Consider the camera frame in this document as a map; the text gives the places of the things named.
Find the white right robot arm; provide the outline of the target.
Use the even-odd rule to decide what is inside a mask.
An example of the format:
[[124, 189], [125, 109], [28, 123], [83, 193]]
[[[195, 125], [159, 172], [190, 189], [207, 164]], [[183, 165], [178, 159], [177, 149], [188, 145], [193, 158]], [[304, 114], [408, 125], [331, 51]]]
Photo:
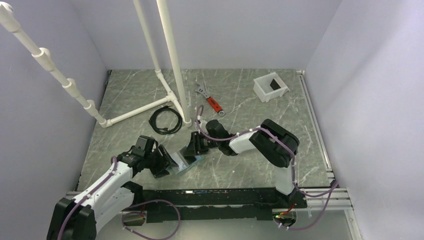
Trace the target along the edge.
[[295, 177], [292, 166], [300, 140], [276, 122], [265, 119], [259, 126], [231, 134], [216, 119], [205, 124], [202, 129], [191, 133], [188, 145], [181, 149], [185, 158], [206, 154], [217, 148], [226, 156], [237, 156], [243, 152], [257, 150], [275, 166], [276, 203], [287, 208], [295, 201]]

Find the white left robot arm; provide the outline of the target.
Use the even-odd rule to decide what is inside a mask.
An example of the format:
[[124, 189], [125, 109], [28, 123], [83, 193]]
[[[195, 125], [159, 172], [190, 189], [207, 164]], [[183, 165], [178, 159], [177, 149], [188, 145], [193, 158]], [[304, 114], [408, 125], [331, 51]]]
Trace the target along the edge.
[[143, 205], [143, 187], [132, 178], [145, 169], [154, 178], [161, 178], [177, 167], [165, 147], [145, 135], [139, 136], [128, 151], [112, 156], [110, 162], [110, 168], [86, 190], [56, 203], [48, 240], [94, 240], [120, 211], [137, 210]]

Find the green card holder wallet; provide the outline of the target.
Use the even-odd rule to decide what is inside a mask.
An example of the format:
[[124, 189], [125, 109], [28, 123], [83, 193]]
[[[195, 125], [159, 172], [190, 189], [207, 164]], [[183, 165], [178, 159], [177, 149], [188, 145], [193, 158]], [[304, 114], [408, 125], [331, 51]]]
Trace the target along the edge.
[[179, 151], [174, 152], [170, 155], [170, 165], [166, 170], [173, 175], [182, 175], [196, 164], [200, 163], [205, 159], [204, 155], [189, 155], [185, 156], [184, 152], [187, 150], [187, 146], [184, 146]]

